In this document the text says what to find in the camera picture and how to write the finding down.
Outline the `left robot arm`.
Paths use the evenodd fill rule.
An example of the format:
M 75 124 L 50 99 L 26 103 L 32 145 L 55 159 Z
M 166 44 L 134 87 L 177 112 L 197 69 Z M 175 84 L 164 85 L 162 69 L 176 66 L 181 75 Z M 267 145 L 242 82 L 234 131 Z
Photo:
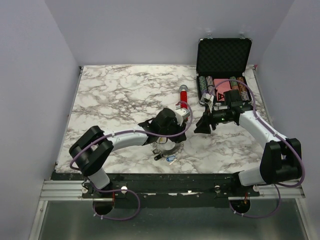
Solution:
M 107 197 L 111 191 L 111 180 L 103 165 L 110 153 L 127 147 L 159 143 L 160 138 L 175 144 L 184 142 L 189 116 L 190 111 L 186 108 L 163 108 L 156 117 L 132 129 L 104 134 L 99 126 L 92 126 L 70 147 L 70 165 L 76 164 L 74 169 L 93 183 L 93 191 L 99 197 Z

